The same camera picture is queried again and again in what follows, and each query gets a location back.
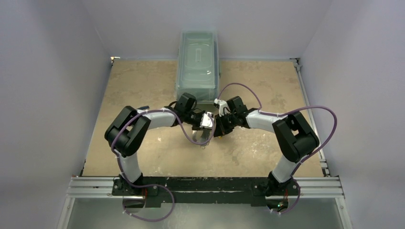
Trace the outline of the clear plastic storage box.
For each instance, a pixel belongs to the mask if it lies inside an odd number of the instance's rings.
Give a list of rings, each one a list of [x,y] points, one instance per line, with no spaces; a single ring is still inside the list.
[[[183,31],[178,53],[175,98],[193,95],[199,104],[211,104],[219,95],[219,55],[215,31]]]

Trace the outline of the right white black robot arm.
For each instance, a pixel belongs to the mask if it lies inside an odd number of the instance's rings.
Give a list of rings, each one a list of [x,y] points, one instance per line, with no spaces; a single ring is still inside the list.
[[[265,196],[284,193],[299,162],[320,144],[319,138],[299,111],[270,115],[257,108],[247,108],[239,96],[227,101],[215,99],[214,106],[219,111],[215,116],[215,137],[225,136],[237,126],[275,134],[282,157],[269,173],[267,183],[258,187]]]

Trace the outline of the blue handled pliers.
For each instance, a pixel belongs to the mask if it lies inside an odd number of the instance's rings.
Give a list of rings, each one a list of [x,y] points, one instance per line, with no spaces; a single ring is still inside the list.
[[[149,106],[142,106],[142,107],[137,108],[137,110],[148,110],[148,109],[149,109]]]

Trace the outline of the aluminium frame rail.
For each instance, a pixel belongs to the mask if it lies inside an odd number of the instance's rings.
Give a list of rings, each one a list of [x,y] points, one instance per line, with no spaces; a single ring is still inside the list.
[[[132,188],[118,177],[73,177],[67,196],[71,198],[141,198],[166,194],[165,186],[177,193],[247,193],[263,196],[258,187],[267,183],[265,177],[144,177],[147,188]],[[301,177],[288,186],[288,195],[295,197],[297,188],[303,198],[340,198],[344,196],[337,177]]]

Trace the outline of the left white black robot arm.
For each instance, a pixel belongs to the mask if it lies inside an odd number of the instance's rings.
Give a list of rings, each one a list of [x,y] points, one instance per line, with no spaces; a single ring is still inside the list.
[[[137,152],[146,133],[159,127],[176,126],[184,131],[184,123],[208,134],[203,140],[194,140],[186,134],[186,138],[193,144],[205,146],[213,137],[214,115],[197,108],[196,98],[189,93],[183,93],[177,101],[157,110],[125,106],[110,124],[104,138],[117,158],[120,177],[125,180],[124,189],[130,195],[137,195],[144,187]]]

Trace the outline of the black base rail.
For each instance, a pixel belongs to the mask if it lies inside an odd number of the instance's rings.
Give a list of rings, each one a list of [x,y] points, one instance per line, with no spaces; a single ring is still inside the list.
[[[112,188],[113,196],[140,198],[148,208],[171,202],[277,208],[287,207],[289,198],[297,194],[298,186],[293,180],[277,185],[267,177],[142,177],[134,187],[116,177]]]

